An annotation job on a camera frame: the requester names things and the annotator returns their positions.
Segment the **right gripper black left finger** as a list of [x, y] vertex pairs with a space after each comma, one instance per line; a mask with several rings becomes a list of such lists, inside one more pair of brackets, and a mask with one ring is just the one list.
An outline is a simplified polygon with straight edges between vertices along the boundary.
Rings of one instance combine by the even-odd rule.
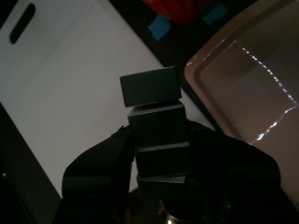
[[84, 151], [63, 174], [62, 200], [52, 224], [127, 224], [134, 162], [130, 128]]

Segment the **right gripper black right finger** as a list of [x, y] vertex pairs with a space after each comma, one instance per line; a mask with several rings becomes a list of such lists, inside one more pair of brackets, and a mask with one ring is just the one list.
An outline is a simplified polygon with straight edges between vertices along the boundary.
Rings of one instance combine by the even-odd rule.
[[253, 145], [189, 122], [193, 178], [209, 198], [213, 224], [299, 224], [277, 161]]

